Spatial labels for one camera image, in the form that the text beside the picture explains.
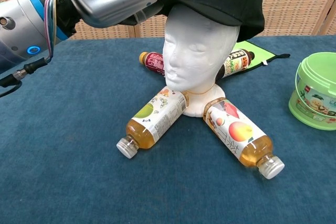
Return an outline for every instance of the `baseball cap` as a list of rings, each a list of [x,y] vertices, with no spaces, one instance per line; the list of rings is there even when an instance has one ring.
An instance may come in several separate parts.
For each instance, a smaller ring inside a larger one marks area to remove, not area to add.
[[[264,30],[263,0],[163,0],[157,15],[168,16],[176,4],[226,26],[240,26],[237,42],[251,39]]]

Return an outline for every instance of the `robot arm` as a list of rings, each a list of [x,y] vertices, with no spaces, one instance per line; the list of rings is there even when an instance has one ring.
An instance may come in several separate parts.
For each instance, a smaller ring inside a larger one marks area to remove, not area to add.
[[[156,15],[163,0],[56,0],[55,43],[76,33],[81,19],[89,26],[106,28],[136,25]],[[0,74],[48,49],[46,0],[9,0],[0,3]],[[40,59],[0,80],[0,86],[20,84],[20,79],[45,66]]]

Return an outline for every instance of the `wire bundle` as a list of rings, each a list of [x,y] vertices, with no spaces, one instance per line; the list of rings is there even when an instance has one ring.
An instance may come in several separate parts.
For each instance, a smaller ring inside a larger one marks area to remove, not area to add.
[[[49,50],[49,56],[45,58],[47,63],[51,62],[54,56],[54,46],[56,44],[56,31],[57,31],[57,12],[56,12],[57,0],[45,0],[44,4],[44,28],[47,39],[47,46]]]

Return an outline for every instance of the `plastic bucket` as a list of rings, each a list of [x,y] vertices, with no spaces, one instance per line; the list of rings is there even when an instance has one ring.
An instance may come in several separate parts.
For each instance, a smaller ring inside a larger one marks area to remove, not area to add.
[[[304,59],[295,87],[289,100],[291,113],[313,128],[336,130],[336,53],[318,52]]]

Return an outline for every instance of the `juice bottle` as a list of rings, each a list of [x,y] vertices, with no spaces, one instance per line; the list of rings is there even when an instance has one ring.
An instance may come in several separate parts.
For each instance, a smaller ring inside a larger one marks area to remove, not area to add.
[[[203,120],[244,166],[258,167],[267,179],[284,168],[272,140],[226,98],[209,102]]]
[[[119,151],[132,158],[138,149],[151,148],[189,105],[187,93],[164,87],[126,125]]]
[[[255,55],[253,52],[249,52],[245,49],[233,50],[220,68],[216,76],[216,81],[248,68],[254,57]],[[149,70],[164,76],[162,54],[159,54],[158,52],[143,52],[139,56],[139,61]]]

